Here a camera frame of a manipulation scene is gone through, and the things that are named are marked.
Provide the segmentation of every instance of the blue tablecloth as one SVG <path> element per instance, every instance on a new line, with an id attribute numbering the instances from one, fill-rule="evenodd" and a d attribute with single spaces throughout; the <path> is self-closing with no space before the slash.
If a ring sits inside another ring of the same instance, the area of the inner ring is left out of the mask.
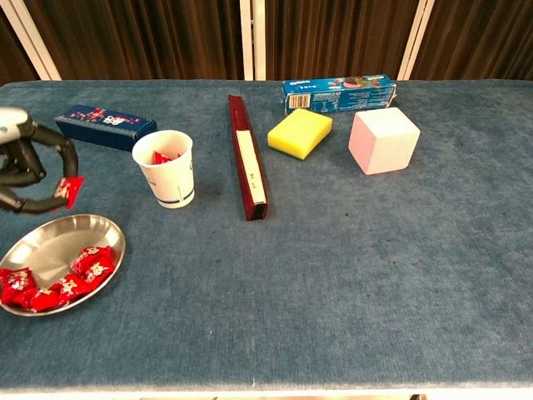
<path id="1" fill-rule="evenodd" d="M 227 116 L 244 97 L 271 192 L 246 222 Z M 0 213 L 0 254 L 54 218 L 126 234 L 123 265 L 79 307 L 0 312 L 0 388 L 533 386 L 533 82 L 399 82 L 420 129 L 410 166 L 365 176 L 354 112 L 304 161 L 267 146 L 279 82 L 20 82 L 0 88 L 54 127 L 73 104 L 133 113 L 193 141 L 196 197 L 167 210 L 128 152 L 75 142 L 71 211 Z M 48 177 L 19 195 L 47 197 Z"/>

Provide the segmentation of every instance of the white cube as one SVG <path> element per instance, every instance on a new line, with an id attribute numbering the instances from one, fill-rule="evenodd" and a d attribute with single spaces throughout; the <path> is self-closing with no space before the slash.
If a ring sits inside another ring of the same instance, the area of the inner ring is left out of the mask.
<path id="1" fill-rule="evenodd" d="M 356 112 L 348 148 L 366 175 L 409 165 L 420 129 L 398 108 Z"/>

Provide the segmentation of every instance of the sponge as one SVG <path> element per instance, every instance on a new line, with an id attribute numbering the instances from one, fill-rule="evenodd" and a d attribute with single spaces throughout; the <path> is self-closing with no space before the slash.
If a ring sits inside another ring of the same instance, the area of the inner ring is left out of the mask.
<path id="1" fill-rule="evenodd" d="M 298 108 L 268 133 L 268 145 L 304 160 L 331 131 L 332 124 L 325 115 Z"/>

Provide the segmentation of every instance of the silver tray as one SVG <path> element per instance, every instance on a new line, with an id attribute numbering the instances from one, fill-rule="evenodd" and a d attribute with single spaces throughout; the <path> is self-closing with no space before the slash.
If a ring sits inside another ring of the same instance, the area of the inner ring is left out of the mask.
<path id="1" fill-rule="evenodd" d="M 117 273 L 126 250 L 126 239 L 118 225 L 99 215 L 78 214 L 62 217 L 34 229 L 11 247 L 0 262 L 0 268 L 30 268 L 36 284 L 42 288 L 51 287 L 71 273 L 69 264 L 83 248 L 89 246 L 111 246 L 115 265 L 112 274 L 89 294 L 46 312 L 28 312 L 1 302 L 0 305 L 10 313 L 24 317 L 41 317 L 75 307 L 107 285 Z"/>

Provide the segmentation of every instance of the blue box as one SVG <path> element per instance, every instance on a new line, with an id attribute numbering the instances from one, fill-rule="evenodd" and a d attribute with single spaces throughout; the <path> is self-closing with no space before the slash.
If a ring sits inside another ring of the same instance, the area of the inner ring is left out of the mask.
<path id="1" fill-rule="evenodd" d="M 55 121 L 68 138 L 129 152 L 137 140 L 157 130 L 152 119 L 81 104 L 57 116 Z"/>
<path id="2" fill-rule="evenodd" d="M 285 114 L 297 108 L 315 113 L 386 108 L 396 96 L 387 75 L 283 81 Z"/>

